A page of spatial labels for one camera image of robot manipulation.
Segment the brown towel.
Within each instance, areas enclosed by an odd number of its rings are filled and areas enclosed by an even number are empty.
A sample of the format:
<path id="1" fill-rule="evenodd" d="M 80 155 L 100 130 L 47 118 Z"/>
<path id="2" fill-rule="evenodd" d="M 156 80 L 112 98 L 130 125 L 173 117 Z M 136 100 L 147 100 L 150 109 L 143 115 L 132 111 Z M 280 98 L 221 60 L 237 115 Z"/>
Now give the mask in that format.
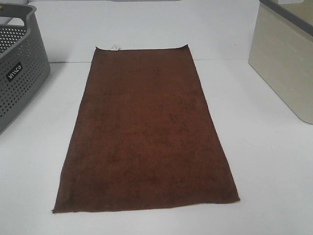
<path id="1" fill-rule="evenodd" d="M 53 213 L 239 199 L 189 47 L 96 48 Z"/>

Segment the grey perforated plastic basket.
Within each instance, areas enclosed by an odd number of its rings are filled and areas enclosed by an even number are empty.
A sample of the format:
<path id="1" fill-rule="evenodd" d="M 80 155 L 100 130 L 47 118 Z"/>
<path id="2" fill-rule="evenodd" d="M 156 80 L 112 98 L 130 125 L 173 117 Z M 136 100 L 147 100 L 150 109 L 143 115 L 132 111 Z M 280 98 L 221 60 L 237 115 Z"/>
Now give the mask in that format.
<path id="1" fill-rule="evenodd" d="M 50 64 L 35 16 L 36 7 L 2 3 L 2 17 L 23 25 L 0 26 L 0 129 L 3 131 L 41 88 Z"/>

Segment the beige plastic bin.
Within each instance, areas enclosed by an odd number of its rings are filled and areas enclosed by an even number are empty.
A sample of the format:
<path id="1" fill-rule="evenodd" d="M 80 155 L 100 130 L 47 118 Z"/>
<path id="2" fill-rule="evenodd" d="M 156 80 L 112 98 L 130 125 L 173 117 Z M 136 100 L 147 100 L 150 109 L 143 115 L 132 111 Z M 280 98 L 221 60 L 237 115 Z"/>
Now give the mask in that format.
<path id="1" fill-rule="evenodd" d="M 260 1 L 248 63 L 303 122 L 313 122 L 313 2 Z"/>

